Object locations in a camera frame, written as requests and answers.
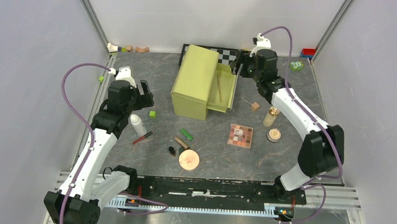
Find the wooden stick brush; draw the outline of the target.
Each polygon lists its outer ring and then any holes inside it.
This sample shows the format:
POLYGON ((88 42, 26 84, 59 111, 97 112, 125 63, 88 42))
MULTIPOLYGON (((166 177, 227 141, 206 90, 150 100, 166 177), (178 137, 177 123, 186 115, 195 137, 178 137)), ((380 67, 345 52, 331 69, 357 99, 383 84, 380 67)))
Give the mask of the wooden stick brush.
POLYGON ((220 81, 220 76, 219 75, 217 75, 217 85, 218 85, 219 100, 220 100, 220 102, 223 102, 222 90, 221 90, 221 81, 220 81))

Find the copper lipstick tube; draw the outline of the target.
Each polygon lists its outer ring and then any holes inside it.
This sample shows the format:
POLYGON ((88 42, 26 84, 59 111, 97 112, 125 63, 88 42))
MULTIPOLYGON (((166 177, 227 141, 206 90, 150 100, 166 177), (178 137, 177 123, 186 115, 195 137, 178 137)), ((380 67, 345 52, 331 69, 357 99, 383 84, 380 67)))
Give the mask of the copper lipstick tube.
POLYGON ((185 150, 190 149, 190 146, 185 143, 182 139, 180 139, 178 136, 174 136, 174 141, 176 141, 179 145, 181 145, 185 150))

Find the green makeup organizer box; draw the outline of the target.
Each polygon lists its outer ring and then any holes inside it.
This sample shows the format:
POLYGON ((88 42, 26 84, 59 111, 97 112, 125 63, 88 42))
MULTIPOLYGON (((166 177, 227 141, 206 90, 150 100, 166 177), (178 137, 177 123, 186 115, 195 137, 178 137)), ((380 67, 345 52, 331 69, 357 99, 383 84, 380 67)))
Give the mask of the green makeup organizer box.
POLYGON ((229 65, 218 62, 219 53, 189 45, 171 90, 176 115, 206 120, 208 110, 227 112, 232 108, 237 83, 229 65), (223 102, 219 100, 220 76, 223 102))

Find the small black compact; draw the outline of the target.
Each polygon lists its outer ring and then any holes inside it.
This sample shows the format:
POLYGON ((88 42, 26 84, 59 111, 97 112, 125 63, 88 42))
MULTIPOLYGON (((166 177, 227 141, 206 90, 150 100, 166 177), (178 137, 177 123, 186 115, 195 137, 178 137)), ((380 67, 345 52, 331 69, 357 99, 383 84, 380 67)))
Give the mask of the small black compact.
POLYGON ((169 154, 170 154, 171 156, 176 156, 176 150, 175 150, 174 147, 169 147, 168 152, 169 152, 169 154))

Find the round wooden disc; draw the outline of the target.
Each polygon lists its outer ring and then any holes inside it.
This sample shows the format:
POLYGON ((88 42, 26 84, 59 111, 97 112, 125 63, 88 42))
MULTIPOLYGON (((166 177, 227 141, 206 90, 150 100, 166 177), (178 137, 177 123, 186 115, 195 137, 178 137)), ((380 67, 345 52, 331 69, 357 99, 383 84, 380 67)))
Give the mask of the round wooden disc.
POLYGON ((200 157, 194 150, 184 150, 179 156, 179 165, 187 171, 192 171, 199 166, 200 157))

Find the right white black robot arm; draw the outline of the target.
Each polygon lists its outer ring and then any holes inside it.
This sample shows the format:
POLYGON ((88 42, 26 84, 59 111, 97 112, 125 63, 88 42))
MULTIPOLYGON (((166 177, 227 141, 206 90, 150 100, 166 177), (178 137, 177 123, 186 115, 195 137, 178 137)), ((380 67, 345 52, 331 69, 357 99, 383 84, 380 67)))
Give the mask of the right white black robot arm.
POLYGON ((277 61, 276 52, 270 49, 239 50, 230 67, 235 74, 253 79, 259 94, 283 113, 303 140, 296 165, 275 180, 274 199, 285 203, 294 190, 305 188, 317 177, 329 178, 333 169, 338 169, 336 177, 341 178, 344 131, 320 119, 297 97, 287 79, 279 76, 277 61))

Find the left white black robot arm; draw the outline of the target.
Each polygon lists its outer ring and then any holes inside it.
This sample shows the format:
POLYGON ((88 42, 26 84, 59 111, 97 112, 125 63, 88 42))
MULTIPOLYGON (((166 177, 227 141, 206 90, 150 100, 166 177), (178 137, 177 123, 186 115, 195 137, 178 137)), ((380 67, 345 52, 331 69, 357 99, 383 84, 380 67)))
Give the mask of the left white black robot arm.
POLYGON ((136 170, 116 166, 100 184, 95 180, 104 160, 128 125, 133 111, 154 105, 146 80, 142 91, 126 80, 115 80, 90 124, 90 137, 68 178, 55 192, 47 192, 45 207, 56 224, 97 224, 101 210, 121 191, 138 189, 136 170))

